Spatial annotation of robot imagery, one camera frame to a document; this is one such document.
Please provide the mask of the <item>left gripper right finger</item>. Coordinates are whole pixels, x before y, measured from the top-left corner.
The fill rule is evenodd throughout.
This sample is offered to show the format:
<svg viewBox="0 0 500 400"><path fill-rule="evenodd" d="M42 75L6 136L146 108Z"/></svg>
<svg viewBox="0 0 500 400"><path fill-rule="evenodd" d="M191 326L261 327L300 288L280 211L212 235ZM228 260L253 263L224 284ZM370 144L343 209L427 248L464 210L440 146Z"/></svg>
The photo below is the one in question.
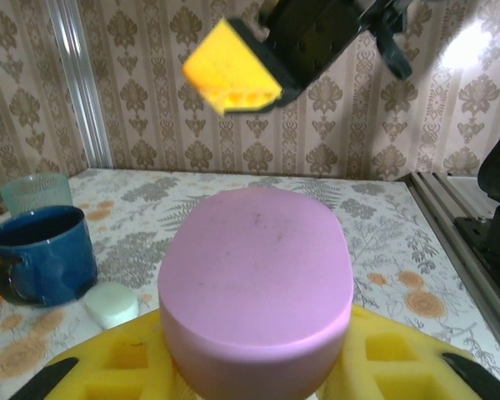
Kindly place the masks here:
<svg viewBox="0 0 500 400"><path fill-rule="evenodd" d="M319 399L500 399L500 381L469 352L352 307L340 355Z"/></svg>

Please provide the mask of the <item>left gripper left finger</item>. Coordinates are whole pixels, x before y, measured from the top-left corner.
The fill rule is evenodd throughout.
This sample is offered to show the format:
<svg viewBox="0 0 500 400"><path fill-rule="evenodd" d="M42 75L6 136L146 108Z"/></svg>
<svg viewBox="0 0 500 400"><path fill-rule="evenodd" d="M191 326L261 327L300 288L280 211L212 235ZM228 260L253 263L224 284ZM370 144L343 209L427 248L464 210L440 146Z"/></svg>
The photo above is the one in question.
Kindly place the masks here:
<svg viewBox="0 0 500 400"><path fill-rule="evenodd" d="M12 399L197 399L168 352L158 311L58 354Z"/></svg>

